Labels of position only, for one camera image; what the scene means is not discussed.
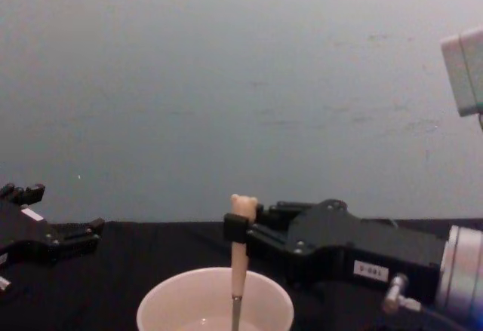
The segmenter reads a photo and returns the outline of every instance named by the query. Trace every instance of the white cup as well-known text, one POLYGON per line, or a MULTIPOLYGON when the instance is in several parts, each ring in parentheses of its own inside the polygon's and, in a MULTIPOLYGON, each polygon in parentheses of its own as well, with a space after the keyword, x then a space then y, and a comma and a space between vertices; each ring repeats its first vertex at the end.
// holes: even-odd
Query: white cup
MULTIPOLYGON (((276 282, 249 271, 240 331, 289 331, 290 296, 276 282)), ((137 310, 139 331, 230 331, 231 268, 202 268, 161 282, 137 310)))

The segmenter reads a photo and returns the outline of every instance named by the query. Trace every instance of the label sticker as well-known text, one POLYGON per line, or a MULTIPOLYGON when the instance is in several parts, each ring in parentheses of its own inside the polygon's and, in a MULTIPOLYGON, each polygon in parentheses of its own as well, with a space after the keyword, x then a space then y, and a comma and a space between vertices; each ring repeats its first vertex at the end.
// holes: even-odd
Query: label sticker
POLYGON ((36 220, 37 222, 39 220, 43 220, 44 219, 44 218, 42 218, 42 216, 38 215, 36 212, 34 212, 33 210, 31 210, 30 208, 22 209, 22 213, 25 214, 26 216, 29 216, 33 220, 36 220))
POLYGON ((355 261, 354 274, 372 280, 380 280, 382 282, 389 281, 389 269, 381 267, 380 265, 372 265, 371 263, 355 261))
POLYGON ((5 262, 7 262, 7 257, 8 257, 8 253, 2 254, 0 256, 0 265, 3 265, 5 262))

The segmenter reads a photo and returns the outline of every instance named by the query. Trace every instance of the silver cylinder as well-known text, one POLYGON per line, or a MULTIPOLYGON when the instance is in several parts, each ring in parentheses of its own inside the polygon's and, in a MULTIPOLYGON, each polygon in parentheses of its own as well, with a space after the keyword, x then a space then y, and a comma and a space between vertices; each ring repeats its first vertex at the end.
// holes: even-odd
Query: silver cylinder
POLYGON ((483 234, 453 226, 441 263, 436 307, 462 322, 483 316, 483 234))

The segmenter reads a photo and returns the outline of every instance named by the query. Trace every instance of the white wall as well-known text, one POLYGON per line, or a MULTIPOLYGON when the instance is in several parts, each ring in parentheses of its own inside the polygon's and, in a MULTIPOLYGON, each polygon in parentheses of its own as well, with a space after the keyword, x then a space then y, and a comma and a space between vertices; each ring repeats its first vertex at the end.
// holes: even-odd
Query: white wall
POLYGON ((481 216, 439 40, 481 0, 0 0, 0 181, 50 220, 220 220, 233 192, 481 216))

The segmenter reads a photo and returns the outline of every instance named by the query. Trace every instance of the black table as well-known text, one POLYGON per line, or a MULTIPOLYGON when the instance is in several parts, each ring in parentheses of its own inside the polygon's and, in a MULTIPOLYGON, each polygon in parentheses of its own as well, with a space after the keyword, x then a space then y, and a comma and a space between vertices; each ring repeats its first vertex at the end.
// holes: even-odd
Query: black table
MULTIPOLYGON (((451 224, 483 227, 481 219, 398 223, 440 235, 448 234, 451 224)), ((217 222, 108 222, 94 254, 53 267, 23 264, 2 270, 15 288, 0 296, 0 330, 136 331, 137 307, 156 284, 194 268, 229 266, 229 251, 217 222)), ((375 322, 414 329, 425 323, 409 316, 384 319, 383 295, 371 290, 338 283, 296 290, 263 261, 251 261, 250 269, 289 292, 302 331, 359 331, 375 322)))

